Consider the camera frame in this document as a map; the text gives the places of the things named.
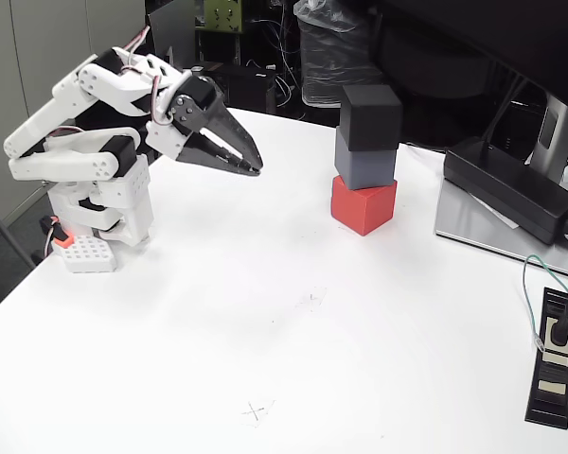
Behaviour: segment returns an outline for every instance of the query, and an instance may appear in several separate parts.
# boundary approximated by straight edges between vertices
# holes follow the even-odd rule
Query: stacked blocks
[[[332,215],[365,236],[394,215],[402,106],[384,85],[344,87],[332,188]]]

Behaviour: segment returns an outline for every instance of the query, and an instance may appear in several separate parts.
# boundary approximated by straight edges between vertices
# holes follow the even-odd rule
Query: white robotic arm
[[[227,111],[214,82],[132,52],[114,47],[89,58],[55,85],[53,99],[4,144],[13,178],[58,183],[48,191],[56,215],[49,240],[73,272],[113,271],[115,258],[105,240],[134,246],[153,220],[147,157],[135,152],[139,133],[60,126],[98,101],[130,117],[149,115],[147,144],[173,160],[248,176],[259,175],[263,166],[255,142]],[[53,135],[68,130],[74,133]]]

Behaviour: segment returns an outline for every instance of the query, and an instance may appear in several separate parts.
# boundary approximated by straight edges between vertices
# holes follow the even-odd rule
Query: red cube
[[[337,177],[332,185],[332,216],[362,236],[394,216],[398,182],[391,186],[350,191]]]

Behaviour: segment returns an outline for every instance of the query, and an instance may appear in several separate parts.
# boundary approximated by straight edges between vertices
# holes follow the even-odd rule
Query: monitor
[[[568,106],[568,0],[382,0],[482,50]]]

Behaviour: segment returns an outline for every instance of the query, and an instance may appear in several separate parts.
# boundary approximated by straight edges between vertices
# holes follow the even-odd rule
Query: table surface
[[[161,159],[116,273],[50,256],[0,305],[0,454],[568,453],[524,421],[522,264],[434,235],[442,156],[401,147],[360,237],[330,216],[335,130],[233,112],[260,178]],[[539,318],[556,285],[527,283]]]

